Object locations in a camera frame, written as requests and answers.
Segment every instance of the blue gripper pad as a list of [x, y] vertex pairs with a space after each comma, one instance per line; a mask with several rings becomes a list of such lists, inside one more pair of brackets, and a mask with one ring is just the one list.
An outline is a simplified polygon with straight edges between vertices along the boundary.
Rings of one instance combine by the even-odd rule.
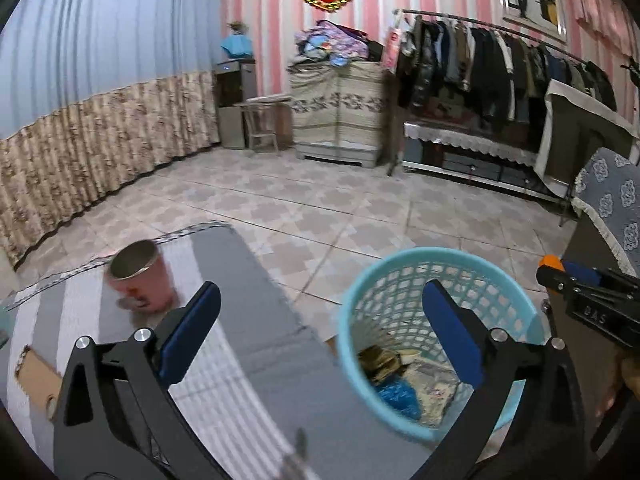
[[569, 260], [562, 260], [562, 266], [569, 276], [577, 278], [579, 282], [590, 286], [600, 285], [601, 276], [597, 270], [570, 262]]
[[[460, 321], [456, 310], [460, 309], [443, 288], [433, 280], [422, 290], [422, 310], [438, 337], [458, 378], [477, 388], [484, 380], [482, 354], [476, 340]], [[482, 323], [472, 311], [478, 323]]]
[[220, 289], [207, 282], [194, 296], [189, 311], [160, 349], [158, 377], [165, 387], [179, 383], [220, 314]]

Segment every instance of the red paper cup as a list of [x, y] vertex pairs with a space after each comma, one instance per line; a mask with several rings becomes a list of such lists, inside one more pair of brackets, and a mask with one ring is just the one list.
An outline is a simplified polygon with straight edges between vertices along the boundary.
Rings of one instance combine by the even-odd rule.
[[123, 295], [121, 306], [140, 312], [161, 312], [174, 301], [171, 276], [158, 245], [139, 240], [111, 259], [105, 276], [109, 285]]

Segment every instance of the silver bolt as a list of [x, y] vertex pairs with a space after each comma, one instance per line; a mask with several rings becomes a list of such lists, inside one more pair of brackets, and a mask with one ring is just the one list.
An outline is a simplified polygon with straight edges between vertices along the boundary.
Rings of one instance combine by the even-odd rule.
[[82, 337], [79, 337], [78, 340], [76, 340], [76, 348], [79, 348], [79, 349], [87, 348], [90, 342], [91, 342], [91, 339], [83, 335]]
[[559, 337], [555, 337], [551, 340], [551, 346], [556, 350], [564, 350], [564, 347], [566, 345], [564, 344], [564, 340], [560, 339]]
[[139, 330], [136, 330], [133, 337], [136, 341], [140, 341], [142, 343], [151, 337], [151, 330], [148, 328], [140, 328]]
[[498, 343], [504, 343], [507, 341], [507, 333], [501, 328], [494, 328], [491, 330], [491, 339]]

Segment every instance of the light blue laundry basket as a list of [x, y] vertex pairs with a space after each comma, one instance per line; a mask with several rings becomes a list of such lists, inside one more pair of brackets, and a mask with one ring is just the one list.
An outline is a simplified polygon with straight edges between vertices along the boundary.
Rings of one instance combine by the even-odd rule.
[[[478, 256], [444, 248], [401, 251], [374, 264], [347, 291], [338, 319], [338, 356], [357, 394], [386, 424], [425, 444], [437, 445], [465, 407], [473, 388], [460, 384], [442, 421], [432, 430], [400, 415], [378, 397], [358, 364], [372, 344], [420, 349], [449, 364], [422, 310], [422, 289], [437, 278], [459, 306], [472, 309], [487, 328], [500, 327], [518, 341], [544, 343], [544, 331], [528, 295], [511, 276]], [[524, 381], [513, 383], [495, 430], [511, 421]]]

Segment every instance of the white lace trim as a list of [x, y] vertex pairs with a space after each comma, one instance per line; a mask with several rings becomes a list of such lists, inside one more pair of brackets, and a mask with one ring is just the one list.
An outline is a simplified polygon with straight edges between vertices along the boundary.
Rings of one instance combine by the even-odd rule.
[[456, 148], [480, 152], [485, 155], [498, 156], [525, 166], [533, 167], [536, 163], [537, 155], [533, 152], [455, 130], [441, 130], [421, 124], [405, 123], [404, 134], [410, 139], [430, 140], [446, 146], [455, 146]]

